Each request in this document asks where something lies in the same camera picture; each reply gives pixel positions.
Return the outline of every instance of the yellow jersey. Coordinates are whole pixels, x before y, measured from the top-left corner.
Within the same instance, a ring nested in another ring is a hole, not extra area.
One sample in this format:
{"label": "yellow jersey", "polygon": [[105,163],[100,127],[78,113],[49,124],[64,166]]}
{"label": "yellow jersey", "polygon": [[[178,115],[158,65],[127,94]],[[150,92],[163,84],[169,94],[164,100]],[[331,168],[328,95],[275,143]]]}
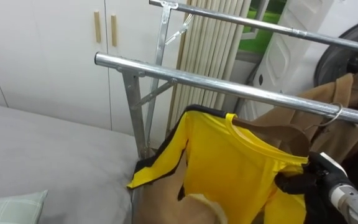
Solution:
{"label": "yellow jersey", "polygon": [[261,211],[265,223],[303,223],[303,195],[288,195],[274,184],[278,172],[303,172],[307,157],[287,154],[250,131],[232,125],[235,114],[188,106],[156,155],[139,161],[134,189],[175,172],[186,151],[181,193],[207,203],[221,224],[251,223]]}

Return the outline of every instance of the black trim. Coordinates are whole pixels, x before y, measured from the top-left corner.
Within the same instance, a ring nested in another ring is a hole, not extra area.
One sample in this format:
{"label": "black trim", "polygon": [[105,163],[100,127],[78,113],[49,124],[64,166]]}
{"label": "black trim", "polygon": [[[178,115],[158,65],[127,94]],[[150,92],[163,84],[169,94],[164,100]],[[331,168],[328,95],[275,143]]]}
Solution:
{"label": "black trim", "polygon": [[290,195],[303,194],[306,207],[304,224],[333,224],[342,222],[342,215],[331,205],[329,191],[337,184],[352,183],[345,173],[317,152],[310,152],[309,163],[303,166],[303,173],[285,177],[278,173],[276,186]]}
{"label": "black trim", "polygon": [[185,186],[182,184],[178,193],[178,201],[181,201],[185,196]]}
{"label": "black trim", "polygon": [[[202,113],[206,113],[206,114],[210,114],[210,115],[213,115],[213,116],[216,116],[218,118],[225,118],[226,117],[226,114],[227,112],[225,111],[221,111],[221,110],[216,110],[216,109],[211,109],[211,108],[207,108],[205,106],[201,106],[201,105],[190,105],[190,106],[187,106],[184,110],[184,112],[181,114],[180,116],[180,119],[179,121],[175,124],[175,127],[172,129],[171,133],[168,135],[168,137],[164,140],[164,142],[161,144],[161,146],[158,148],[157,152],[155,153],[154,156],[150,157],[150,158],[147,158],[147,159],[143,159],[141,161],[138,161],[136,163],[136,166],[135,166],[135,172],[134,172],[134,175],[136,172],[140,171],[141,169],[143,169],[144,167],[152,167],[154,162],[158,159],[158,157],[161,156],[162,152],[168,147],[168,145],[171,143],[177,129],[178,129],[178,126],[179,126],[179,123],[183,117],[183,115],[188,112],[188,111],[199,111],[199,112],[202,112]],[[182,153],[181,153],[181,156],[180,156],[180,159],[181,157],[183,156],[183,153],[184,153],[185,149],[182,150]],[[151,184],[161,178],[164,178],[164,177],[168,177],[169,175],[172,175],[175,173],[177,167],[179,166],[179,162],[180,162],[180,159],[178,161],[178,164],[169,172],[167,172],[166,174],[162,175],[161,177],[158,177],[157,179],[155,180],[152,180],[150,182],[147,182],[147,183],[144,183],[140,186],[143,186],[145,184]]]}

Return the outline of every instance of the bed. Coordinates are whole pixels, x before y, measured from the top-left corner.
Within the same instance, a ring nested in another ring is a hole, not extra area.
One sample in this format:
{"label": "bed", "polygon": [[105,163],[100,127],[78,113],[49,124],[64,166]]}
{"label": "bed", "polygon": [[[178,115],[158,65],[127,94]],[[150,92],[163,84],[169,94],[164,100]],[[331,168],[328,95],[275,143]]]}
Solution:
{"label": "bed", "polygon": [[132,136],[0,107],[0,197],[49,190],[40,224],[130,223]]}

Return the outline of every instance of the tan jacket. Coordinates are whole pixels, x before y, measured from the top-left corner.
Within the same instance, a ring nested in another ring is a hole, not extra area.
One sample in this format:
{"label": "tan jacket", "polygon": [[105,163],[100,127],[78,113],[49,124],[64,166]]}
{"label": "tan jacket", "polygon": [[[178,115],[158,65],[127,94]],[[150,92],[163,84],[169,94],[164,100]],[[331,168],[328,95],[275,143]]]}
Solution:
{"label": "tan jacket", "polygon": [[[302,98],[325,103],[340,103],[343,107],[358,110],[358,74],[347,74],[335,82],[318,86],[299,95]],[[322,116],[286,108],[274,108],[252,123],[258,125],[294,124],[304,130],[314,124],[325,123]],[[305,131],[311,141],[311,150],[325,152],[338,162],[358,150],[358,125],[345,121],[335,121],[325,128],[312,127]],[[273,139],[264,139],[269,144],[282,147]]]}
{"label": "tan jacket", "polygon": [[175,173],[145,185],[135,208],[135,224],[218,224],[208,205],[186,196],[178,201],[186,172],[186,155]]}

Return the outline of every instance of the pillow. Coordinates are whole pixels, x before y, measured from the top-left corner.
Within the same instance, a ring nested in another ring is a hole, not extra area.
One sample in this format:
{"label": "pillow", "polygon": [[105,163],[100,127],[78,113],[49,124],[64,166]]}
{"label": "pillow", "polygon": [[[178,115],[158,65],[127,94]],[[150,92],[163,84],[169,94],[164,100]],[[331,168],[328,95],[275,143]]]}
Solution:
{"label": "pillow", "polygon": [[47,193],[0,198],[0,223],[36,224]]}

